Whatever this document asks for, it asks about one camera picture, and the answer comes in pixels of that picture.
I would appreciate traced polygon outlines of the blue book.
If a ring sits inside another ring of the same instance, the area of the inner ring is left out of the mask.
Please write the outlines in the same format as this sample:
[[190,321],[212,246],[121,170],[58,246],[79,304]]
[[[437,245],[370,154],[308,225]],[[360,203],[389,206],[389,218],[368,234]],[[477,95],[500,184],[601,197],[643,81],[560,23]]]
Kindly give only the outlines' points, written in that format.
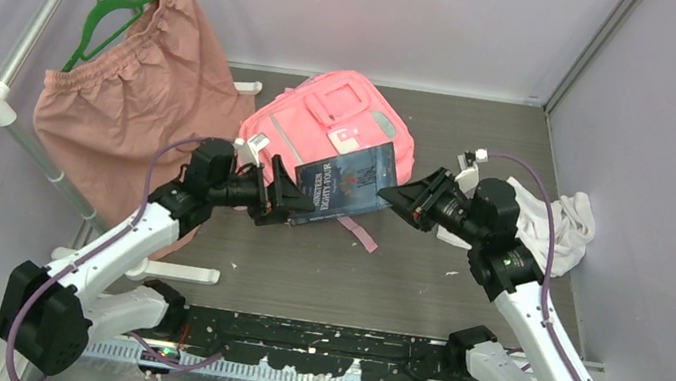
[[384,188],[398,185],[392,143],[333,156],[296,166],[299,190],[312,199],[313,212],[297,212],[292,225],[352,217],[386,209],[379,196]]

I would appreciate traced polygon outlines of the pink student backpack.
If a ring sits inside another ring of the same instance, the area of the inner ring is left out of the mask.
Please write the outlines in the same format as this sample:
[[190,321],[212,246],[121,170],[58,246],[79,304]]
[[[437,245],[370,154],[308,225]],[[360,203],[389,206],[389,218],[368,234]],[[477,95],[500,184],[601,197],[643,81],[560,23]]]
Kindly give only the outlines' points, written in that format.
[[[344,70],[309,78],[286,89],[240,126],[238,138],[265,134],[271,140],[260,154],[264,179],[273,181],[271,162],[280,155],[295,181],[296,166],[392,143],[398,185],[411,179],[415,141],[404,121],[373,83]],[[332,219],[348,229],[368,252],[377,243],[355,216]]]

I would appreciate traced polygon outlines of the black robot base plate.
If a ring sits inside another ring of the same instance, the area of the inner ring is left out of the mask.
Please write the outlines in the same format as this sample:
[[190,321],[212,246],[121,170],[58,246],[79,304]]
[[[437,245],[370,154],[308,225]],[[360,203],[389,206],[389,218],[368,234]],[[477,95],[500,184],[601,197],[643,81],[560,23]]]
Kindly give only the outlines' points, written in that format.
[[144,339],[182,343],[197,356],[300,374],[343,377],[358,365],[360,381],[475,381],[450,361],[446,343],[355,327],[261,316],[201,306],[174,326],[141,329]]

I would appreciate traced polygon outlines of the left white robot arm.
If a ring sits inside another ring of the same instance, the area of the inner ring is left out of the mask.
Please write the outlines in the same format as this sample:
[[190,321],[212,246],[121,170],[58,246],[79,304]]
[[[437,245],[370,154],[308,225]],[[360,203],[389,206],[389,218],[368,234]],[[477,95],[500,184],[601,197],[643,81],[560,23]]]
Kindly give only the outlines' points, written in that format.
[[0,304],[0,338],[11,381],[21,356],[44,375],[58,375],[86,348],[136,330],[159,339],[176,337],[185,325],[184,297],[161,280],[130,292],[103,292],[164,246],[185,238],[214,208],[244,208],[257,226],[282,224],[315,204],[286,172],[280,156],[271,162],[270,183],[259,165],[238,167],[232,142],[191,137],[190,161],[172,181],[144,186],[130,217],[78,251],[45,266],[25,261],[11,272]]

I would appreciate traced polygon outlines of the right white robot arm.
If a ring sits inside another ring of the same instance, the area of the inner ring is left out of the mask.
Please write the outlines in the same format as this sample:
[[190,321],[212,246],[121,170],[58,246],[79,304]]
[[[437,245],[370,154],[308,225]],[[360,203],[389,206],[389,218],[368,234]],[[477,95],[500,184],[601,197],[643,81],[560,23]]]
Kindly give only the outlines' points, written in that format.
[[485,178],[467,197],[446,169],[379,190],[394,213],[423,232],[443,226],[467,242],[470,272],[510,325],[531,370],[515,365],[484,326],[454,332],[445,367],[454,380],[595,381],[560,322],[549,283],[521,239],[516,190]]

